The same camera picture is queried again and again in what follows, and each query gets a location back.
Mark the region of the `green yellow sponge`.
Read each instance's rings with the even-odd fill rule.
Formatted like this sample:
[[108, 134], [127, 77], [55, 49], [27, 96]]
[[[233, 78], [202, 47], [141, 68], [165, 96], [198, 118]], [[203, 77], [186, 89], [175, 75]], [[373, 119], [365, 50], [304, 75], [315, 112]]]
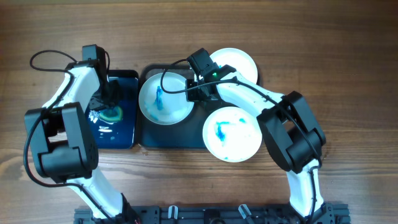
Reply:
[[117, 123], [123, 119], [123, 109], [120, 106], [104, 109], [99, 112], [99, 119], [108, 123]]

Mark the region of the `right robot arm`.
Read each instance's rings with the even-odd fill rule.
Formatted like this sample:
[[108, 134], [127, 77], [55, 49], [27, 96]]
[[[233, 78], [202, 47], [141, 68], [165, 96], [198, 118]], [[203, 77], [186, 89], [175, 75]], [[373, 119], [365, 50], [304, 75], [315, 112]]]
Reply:
[[326, 137], [297, 91], [275, 93], [250, 82], [230, 65], [219, 66], [205, 49], [187, 57], [197, 82], [187, 91], [199, 101], [220, 99], [255, 117], [273, 161], [287, 173], [290, 206], [307, 223], [323, 204], [318, 183]]

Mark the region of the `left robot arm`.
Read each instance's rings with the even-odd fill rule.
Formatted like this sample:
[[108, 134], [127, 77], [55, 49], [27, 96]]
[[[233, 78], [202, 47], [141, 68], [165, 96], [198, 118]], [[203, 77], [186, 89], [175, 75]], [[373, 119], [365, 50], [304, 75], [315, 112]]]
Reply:
[[108, 80], [109, 65], [107, 51], [84, 46], [82, 60], [61, 70], [65, 79], [54, 96], [27, 111], [24, 168], [38, 185], [76, 192], [95, 223], [139, 223], [125, 196], [98, 168], [98, 147], [85, 117], [86, 109], [113, 109], [123, 97], [119, 83]]

